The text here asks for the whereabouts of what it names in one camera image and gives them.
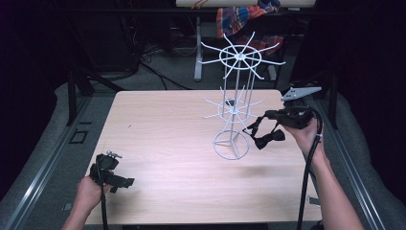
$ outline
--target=white wire spinner rack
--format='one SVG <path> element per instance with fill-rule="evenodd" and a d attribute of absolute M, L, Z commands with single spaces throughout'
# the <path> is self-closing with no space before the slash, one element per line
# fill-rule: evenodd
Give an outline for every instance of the white wire spinner rack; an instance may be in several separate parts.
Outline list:
<path fill-rule="evenodd" d="M 201 61 L 201 64 L 209 64 L 219 62 L 224 65 L 224 84 L 220 87 L 222 94 L 222 101 L 215 103 L 205 99 L 206 102 L 217 106 L 217 112 L 214 115 L 207 116 L 205 118 L 220 117 L 225 122 L 224 128 L 215 136 L 213 145 L 215 152 L 228 160 L 237 160 L 248 153 L 250 148 L 247 137 L 242 132 L 242 129 L 237 129 L 236 125 L 241 125 L 243 128 L 247 128 L 244 124 L 250 117 L 258 117 L 251 114 L 251 106 L 260 104 L 263 100 L 251 103 L 251 96 L 254 89 L 255 79 L 263 80 L 257 73 L 257 67 L 261 63 L 269 63 L 273 65 L 283 65 L 285 62 L 273 62 L 262 59 L 261 53 L 267 50 L 275 49 L 279 43 L 272 47 L 257 50 L 249 46 L 255 33 L 253 33 L 250 39 L 245 45 L 233 44 L 227 36 L 223 37 L 227 40 L 229 46 L 218 49 L 209 45 L 201 44 L 209 49 L 219 52 L 218 59 Z M 249 70 L 248 81 L 241 88 L 239 88 L 240 71 Z M 227 79 L 233 71 L 237 71 L 236 85 L 231 92 L 227 90 Z"/>

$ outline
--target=human arm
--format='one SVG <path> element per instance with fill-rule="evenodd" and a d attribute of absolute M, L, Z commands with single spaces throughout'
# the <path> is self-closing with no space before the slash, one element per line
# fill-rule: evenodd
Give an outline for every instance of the human arm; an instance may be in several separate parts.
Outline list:
<path fill-rule="evenodd" d="M 110 189 L 110 185 L 104 185 L 105 193 Z M 62 229 L 82 229 L 87 217 L 101 201 L 101 195 L 100 185 L 95 183 L 90 176 L 85 176 L 78 184 L 74 206 Z"/>
<path fill-rule="evenodd" d="M 312 119 L 309 126 L 296 129 L 285 126 L 295 138 L 302 152 L 307 156 L 317 131 L 317 120 Z M 322 208 L 325 229 L 364 229 L 349 199 L 340 186 L 329 164 L 323 145 L 317 145 L 312 159 L 312 167 L 316 176 L 319 198 Z"/>

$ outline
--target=black cable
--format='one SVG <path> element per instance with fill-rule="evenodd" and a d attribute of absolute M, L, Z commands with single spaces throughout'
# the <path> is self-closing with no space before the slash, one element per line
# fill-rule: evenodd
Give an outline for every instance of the black cable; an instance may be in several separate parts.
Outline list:
<path fill-rule="evenodd" d="M 148 72 L 153 73 L 153 74 L 157 75 L 159 78 L 161 78 L 161 81 L 163 82 L 163 84 L 164 84 L 164 86 L 165 86 L 166 89 L 167 89 L 167 87 L 166 87 L 166 85 L 165 85 L 165 83 L 164 83 L 163 80 L 167 80 L 167 81 L 173 83 L 174 85 L 176 85 L 176 86 L 179 87 L 180 89 L 192 90 L 191 88 L 189 88 L 189 87 L 187 87 L 187 86 L 184 86 L 184 85 L 182 85 L 182 84 L 180 84 L 180 83 L 178 83 L 178 82 L 176 82 L 176 81 L 174 81 L 174 80 L 169 79 L 169 78 L 166 77 L 165 75 L 159 73 L 157 70 L 154 70 L 153 68 L 151 68 L 150 66 L 146 65 L 146 64 L 143 63 L 143 62 L 141 62 L 141 65 L 142 65 L 146 70 L 148 70 Z"/>
<path fill-rule="evenodd" d="M 314 174 L 313 171 L 310 171 L 310 176 L 313 178 L 313 180 L 315 180 L 317 182 L 316 175 Z"/>
<path fill-rule="evenodd" d="M 322 118 L 315 110 L 314 108 L 310 109 L 313 111 L 314 115 L 316 116 L 317 120 L 317 133 L 316 136 L 314 137 L 313 144 L 310 148 L 310 152 L 308 153 L 308 157 L 305 162 L 305 167 L 304 167 L 304 180 L 302 184 L 302 194 L 301 194 L 301 206 L 299 208 L 299 217 L 298 217 L 298 225 L 297 225 L 297 230 L 302 229 L 302 223 L 303 223 L 303 217 L 304 217 L 304 211 L 305 211 L 305 195 L 307 192 L 307 182 L 308 182 L 308 175 L 310 174 L 310 166 L 311 166 L 311 161 L 313 159 L 314 152 L 317 148 L 317 145 L 319 144 L 320 139 L 322 138 L 322 131 L 323 131 L 323 122 Z"/>
<path fill-rule="evenodd" d="M 101 169 L 99 167 L 99 160 L 96 159 L 96 168 L 98 169 L 98 175 L 100 179 L 100 186 L 101 186 L 101 217 L 102 217 L 102 227 L 104 230 L 108 230 L 107 224 L 107 213 L 105 207 L 105 194 L 104 194 L 104 181 L 101 174 Z"/>

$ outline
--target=dark background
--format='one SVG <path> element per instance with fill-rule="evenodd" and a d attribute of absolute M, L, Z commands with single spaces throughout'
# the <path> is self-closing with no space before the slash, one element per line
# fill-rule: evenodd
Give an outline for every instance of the dark background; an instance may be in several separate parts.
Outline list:
<path fill-rule="evenodd" d="M 106 6 L 111 4 L 109 1 L 104 3 Z M 136 72 L 137 49 L 142 49 L 142 46 L 128 45 L 128 37 L 125 37 L 126 33 L 121 33 L 122 28 L 118 26 L 121 23 L 117 18 L 107 27 L 119 32 L 115 33 L 116 36 L 106 33 L 106 36 L 92 37 L 88 30 L 102 30 L 106 24 L 103 27 L 98 25 L 98 20 L 86 17 L 72 21 L 63 17 L 50 20 L 39 6 L 54 7 L 55 2 L 15 0 L 1 4 L 0 196 L 3 197 L 24 167 L 53 114 L 55 89 L 68 80 L 69 74 L 76 71 L 78 65 L 92 71 Z M 95 4 L 95 1 L 60 1 L 59 4 Z M 406 100 L 403 93 L 406 18 L 401 11 L 404 8 L 400 3 L 379 1 L 357 5 L 343 1 L 319 1 L 318 10 L 354 11 L 354 15 L 333 20 L 309 20 L 291 80 L 311 78 L 324 69 L 337 74 L 339 92 L 348 99 L 366 136 L 372 165 L 387 188 L 406 203 L 406 168 L 403 167 L 406 162 Z M 162 1 L 160 7 L 173 7 L 173 1 Z M 90 28 L 81 28 L 85 25 L 80 21 L 90 23 Z M 144 28 L 156 29 L 153 27 L 156 21 L 144 23 Z M 161 33 L 152 34 L 145 30 L 145 34 L 155 37 L 164 49 L 170 50 L 168 24 L 158 24 L 163 29 L 152 32 Z M 101 37 L 117 40 L 117 47 L 109 53 L 111 57 L 120 58 L 98 53 L 97 47 L 103 43 Z"/>

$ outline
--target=black chair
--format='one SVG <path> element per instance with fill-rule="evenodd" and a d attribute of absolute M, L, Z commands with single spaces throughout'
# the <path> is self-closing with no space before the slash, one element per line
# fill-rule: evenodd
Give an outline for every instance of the black chair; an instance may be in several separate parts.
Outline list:
<path fill-rule="evenodd" d="M 237 33 L 230 36 L 232 40 L 237 40 L 239 37 L 245 35 L 250 36 L 253 32 L 256 35 L 278 35 L 283 37 L 281 48 L 273 53 L 271 56 L 262 56 L 264 60 L 283 62 L 286 53 L 287 44 L 291 36 L 298 28 L 298 21 L 296 18 L 289 14 L 265 14 L 260 17 L 251 19 L 247 24 Z M 279 76 L 281 74 L 282 65 L 276 65 L 277 76 L 275 78 L 274 89 L 278 86 Z"/>

